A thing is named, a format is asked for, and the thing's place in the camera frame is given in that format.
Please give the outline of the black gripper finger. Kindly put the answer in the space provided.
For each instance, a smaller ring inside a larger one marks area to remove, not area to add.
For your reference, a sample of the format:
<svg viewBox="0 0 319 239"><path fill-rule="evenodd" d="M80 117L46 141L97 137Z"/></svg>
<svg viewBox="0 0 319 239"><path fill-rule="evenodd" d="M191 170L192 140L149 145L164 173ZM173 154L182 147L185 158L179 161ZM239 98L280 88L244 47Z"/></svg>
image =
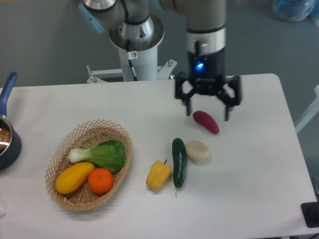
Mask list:
<svg viewBox="0 0 319 239"><path fill-rule="evenodd" d="M191 85L191 89L187 93L183 91L183 84L185 82ZM182 104L186 107L187 116L191 114L191 97L196 93L197 89L194 86L194 80L184 72L179 72L175 77L175 98L181 100Z"/></svg>
<svg viewBox="0 0 319 239"><path fill-rule="evenodd" d="M228 121L232 108L239 106L242 101L241 77L239 75L230 78L223 76L217 85L217 97L225 105L224 120Z"/></svg>

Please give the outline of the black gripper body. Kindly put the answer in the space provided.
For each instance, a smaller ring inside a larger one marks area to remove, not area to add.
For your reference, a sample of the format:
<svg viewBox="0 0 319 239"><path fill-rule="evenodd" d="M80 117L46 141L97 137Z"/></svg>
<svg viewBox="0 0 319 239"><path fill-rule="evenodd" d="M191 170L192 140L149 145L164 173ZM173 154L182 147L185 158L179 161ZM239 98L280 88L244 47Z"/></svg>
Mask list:
<svg viewBox="0 0 319 239"><path fill-rule="evenodd" d="M210 54L188 52L188 81L198 94L215 96L224 81L225 48Z"/></svg>

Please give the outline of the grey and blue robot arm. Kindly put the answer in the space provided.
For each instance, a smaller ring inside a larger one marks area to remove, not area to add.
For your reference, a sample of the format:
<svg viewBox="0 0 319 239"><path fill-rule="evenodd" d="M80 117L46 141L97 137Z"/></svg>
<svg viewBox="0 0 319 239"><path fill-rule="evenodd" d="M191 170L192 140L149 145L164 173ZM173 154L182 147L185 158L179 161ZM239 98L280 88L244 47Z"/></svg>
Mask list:
<svg viewBox="0 0 319 239"><path fill-rule="evenodd" d="M79 9L96 32L107 31L121 58L125 81L153 80L157 57L148 57L163 39L161 20L151 5L183 15L189 73L175 77L175 98L191 114L194 94L216 96L228 113L242 100L239 76L224 75L226 1L224 0L82 0Z"/></svg>

